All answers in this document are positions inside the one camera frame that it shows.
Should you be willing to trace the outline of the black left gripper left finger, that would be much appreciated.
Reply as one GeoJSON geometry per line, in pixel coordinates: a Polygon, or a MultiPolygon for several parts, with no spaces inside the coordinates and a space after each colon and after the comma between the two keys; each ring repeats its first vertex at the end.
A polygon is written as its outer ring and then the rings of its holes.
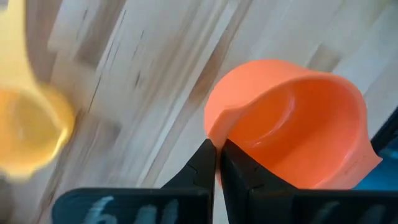
{"type": "Polygon", "coordinates": [[[216,149],[203,141],[163,187],[79,188],[55,201],[52,224],[212,224],[216,149]]]}

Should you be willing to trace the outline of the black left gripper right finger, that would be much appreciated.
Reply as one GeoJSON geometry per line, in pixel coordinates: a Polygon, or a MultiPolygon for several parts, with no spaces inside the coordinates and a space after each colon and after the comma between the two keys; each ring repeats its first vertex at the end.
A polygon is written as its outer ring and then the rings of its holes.
{"type": "Polygon", "coordinates": [[[298,189],[232,141],[220,157],[230,224],[398,224],[398,192],[298,189]]]}

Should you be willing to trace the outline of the orange measuring cup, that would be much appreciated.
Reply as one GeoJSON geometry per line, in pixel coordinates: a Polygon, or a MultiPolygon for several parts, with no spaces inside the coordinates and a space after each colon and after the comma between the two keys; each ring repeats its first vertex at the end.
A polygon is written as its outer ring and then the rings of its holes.
{"type": "Polygon", "coordinates": [[[217,148],[232,141],[301,189],[351,189],[381,163],[357,86],[285,60],[228,72],[208,97],[204,128],[217,148]]]}

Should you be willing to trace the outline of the large blue measuring cup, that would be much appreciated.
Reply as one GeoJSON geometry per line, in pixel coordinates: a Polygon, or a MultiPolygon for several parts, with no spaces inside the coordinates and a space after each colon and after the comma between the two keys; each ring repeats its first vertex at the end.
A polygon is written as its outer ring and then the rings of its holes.
{"type": "Polygon", "coordinates": [[[398,191],[398,107],[371,139],[371,144],[382,161],[354,189],[398,191]]]}

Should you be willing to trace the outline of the yellow measuring cup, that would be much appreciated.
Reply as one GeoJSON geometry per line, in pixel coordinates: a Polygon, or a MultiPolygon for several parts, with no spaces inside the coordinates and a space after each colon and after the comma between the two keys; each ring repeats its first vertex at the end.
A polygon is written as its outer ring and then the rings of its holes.
{"type": "Polygon", "coordinates": [[[0,175],[11,180],[52,162],[75,124],[67,99],[36,80],[25,25],[25,0],[0,6],[0,175]]]}

